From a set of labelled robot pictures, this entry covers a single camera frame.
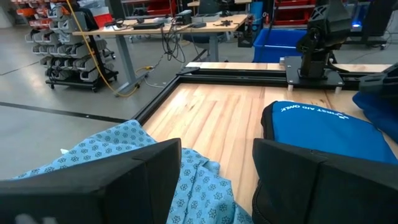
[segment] table leg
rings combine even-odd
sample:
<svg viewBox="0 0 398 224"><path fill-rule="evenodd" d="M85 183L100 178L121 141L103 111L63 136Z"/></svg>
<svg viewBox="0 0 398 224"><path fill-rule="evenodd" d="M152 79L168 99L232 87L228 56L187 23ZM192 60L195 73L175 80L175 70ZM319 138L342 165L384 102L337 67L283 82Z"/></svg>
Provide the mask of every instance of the table leg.
<svg viewBox="0 0 398 224"><path fill-rule="evenodd" d="M209 40L210 47L210 61L218 62L218 37L217 34L210 34Z"/></svg>
<svg viewBox="0 0 398 224"><path fill-rule="evenodd" d="M126 40L123 35L116 35L116 44L120 53L120 59L122 60L124 72L126 73L127 82L118 88L117 93L126 94L133 90L136 85L144 78L145 75L136 77L136 72L132 66L132 61L127 47Z"/></svg>
<svg viewBox="0 0 398 224"><path fill-rule="evenodd" d="M246 14L250 13L250 3L246 4L245 11L246 11Z"/></svg>

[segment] wooden platform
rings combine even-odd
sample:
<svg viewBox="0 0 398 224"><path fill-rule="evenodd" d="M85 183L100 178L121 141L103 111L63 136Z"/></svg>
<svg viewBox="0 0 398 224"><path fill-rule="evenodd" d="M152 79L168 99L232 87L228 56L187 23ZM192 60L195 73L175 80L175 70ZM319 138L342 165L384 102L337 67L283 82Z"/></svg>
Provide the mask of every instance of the wooden platform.
<svg viewBox="0 0 398 224"><path fill-rule="evenodd" d="M181 138L189 147L221 164L221 175L232 180L235 200L251 213L258 176L252 142L262 138L263 109L275 100L324 106L364 118L352 102L354 91L294 90L260 86L181 84L146 122L144 128L158 141ZM392 143L394 153L398 147Z"/></svg>

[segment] yellow cable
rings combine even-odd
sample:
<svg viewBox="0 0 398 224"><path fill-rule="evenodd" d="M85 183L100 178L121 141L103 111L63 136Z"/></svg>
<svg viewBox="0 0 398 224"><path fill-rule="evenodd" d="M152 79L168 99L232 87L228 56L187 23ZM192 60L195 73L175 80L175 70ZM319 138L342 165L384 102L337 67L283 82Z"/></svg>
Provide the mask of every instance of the yellow cable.
<svg viewBox="0 0 398 224"><path fill-rule="evenodd" d="M77 24L77 26L78 26L78 28L79 28L79 31L83 34L83 29L82 29L81 26L80 26L80 23L79 23L79 21L78 21L78 19L77 19L77 17L76 17L75 11L73 10L72 5L70 4L69 0L67 0L67 3L68 3L68 6L69 6L69 8L70 8L70 11L71 11L71 13L72 13L72 16L73 16L73 18L75 19L75 22L76 22L76 24ZM95 67L97 68L97 71L98 71L99 75L100 75L101 78L104 80L104 82L105 82L105 84L108 86L108 88L111 89L111 90L113 91L113 93L115 93L116 95L121 96L121 97L129 97L129 96L133 95L133 94L137 91L137 89L138 89L137 87L135 87L135 88L132 90L131 93L126 94L126 95L123 95L123 94L118 93L114 88L111 87L111 85L108 83L108 81L107 81L107 79L105 78L105 76L102 74L102 72L101 72L101 70L100 70L100 67L98 66L98 62L97 62L97 60L96 60L96 58L95 58L95 56L94 56L94 53L93 53L93 51L91 50L91 47L90 47L90 45L89 45L87 39L85 38L85 35L83 35L83 40L85 41L85 43L86 43L86 45L87 45L88 51L90 51L91 58L94 60Z"/></svg>

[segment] black floor line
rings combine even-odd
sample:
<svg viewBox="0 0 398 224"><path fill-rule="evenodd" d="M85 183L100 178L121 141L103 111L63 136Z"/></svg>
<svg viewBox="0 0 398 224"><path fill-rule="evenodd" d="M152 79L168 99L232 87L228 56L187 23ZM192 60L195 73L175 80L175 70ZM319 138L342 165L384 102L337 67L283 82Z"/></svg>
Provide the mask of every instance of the black floor line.
<svg viewBox="0 0 398 224"><path fill-rule="evenodd" d="M32 64L25 65L25 66L23 66L23 67L21 67L21 68L17 68L17 69L11 70L11 71L9 71L9 72L6 72L6 73L3 73L3 74L0 74L0 76L2 76L2 75L7 75L7 74L10 74L11 72L18 71L18 70L20 70L20 69L23 69L23 68L29 67L29 66L31 66L31 65L35 65L35 64L37 64L37 63L38 63L38 62L34 62L34 63L32 63Z"/></svg>
<svg viewBox="0 0 398 224"><path fill-rule="evenodd" d="M114 123L124 123L124 122L128 121L126 119L121 119L121 118L111 118L111 117L107 117L107 116L98 116L98 115L93 115L93 114L54 110L54 109L48 109L48 108L41 108L38 106L18 105L15 103L0 102L0 106L7 106L7 107L11 107L11 108L19 108L19 109L24 109L24 110L39 111L39 112L44 112L44 113L59 114L59 115L65 115L65 116L73 116L76 118L95 119L98 121L107 121L107 122L114 122Z"/></svg>

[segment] black metal frame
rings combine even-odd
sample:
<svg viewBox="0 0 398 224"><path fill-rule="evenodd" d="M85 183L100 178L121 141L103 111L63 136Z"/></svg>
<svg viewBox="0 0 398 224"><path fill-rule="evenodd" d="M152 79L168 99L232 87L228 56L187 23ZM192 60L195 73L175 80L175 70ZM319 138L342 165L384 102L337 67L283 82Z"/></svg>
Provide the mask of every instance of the black metal frame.
<svg viewBox="0 0 398 224"><path fill-rule="evenodd" d="M344 81L344 90L358 90L359 78L376 72L339 73ZM237 70L200 69L186 67L166 85L166 87L143 107L132 119L144 124L181 83L201 83L218 85L248 85L287 87L286 72L282 70ZM324 86L300 85L298 88L325 89Z"/></svg>

